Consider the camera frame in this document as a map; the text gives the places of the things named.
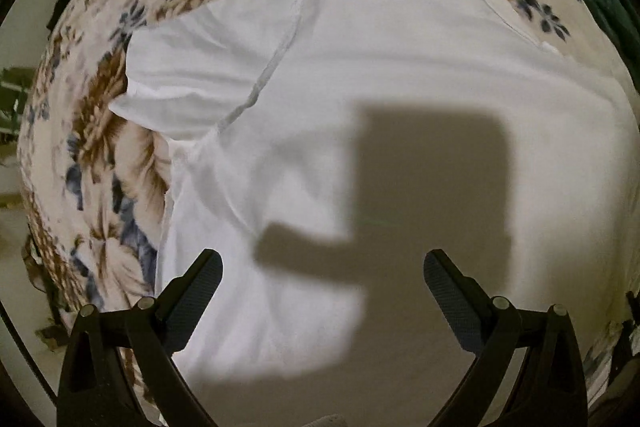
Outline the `white t-shirt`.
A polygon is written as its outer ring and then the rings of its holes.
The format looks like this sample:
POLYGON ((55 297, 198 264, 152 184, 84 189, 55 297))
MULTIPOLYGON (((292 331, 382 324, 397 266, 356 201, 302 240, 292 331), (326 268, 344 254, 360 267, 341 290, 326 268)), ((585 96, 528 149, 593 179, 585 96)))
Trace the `white t-shirt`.
POLYGON ((221 426, 427 424, 470 363, 434 248, 582 349, 623 312, 631 101, 506 0, 216 0, 135 31, 126 74, 112 111, 169 147, 157 285, 224 262, 176 358, 221 426))

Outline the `floral bed blanket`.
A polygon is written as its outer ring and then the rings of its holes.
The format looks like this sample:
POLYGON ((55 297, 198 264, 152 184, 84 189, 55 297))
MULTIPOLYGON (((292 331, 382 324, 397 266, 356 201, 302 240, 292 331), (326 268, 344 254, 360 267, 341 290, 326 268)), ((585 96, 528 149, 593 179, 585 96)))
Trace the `floral bed blanket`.
MULTIPOLYGON (((73 309, 126 309, 156 283, 167 208, 166 140, 116 115, 135 31, 216 0, 73 0, 37 70, 18 161, 44 264, 73 309)), ((617 79, 639 124, 639 97, 582 0, 506 0, 538 39, 617 79)))

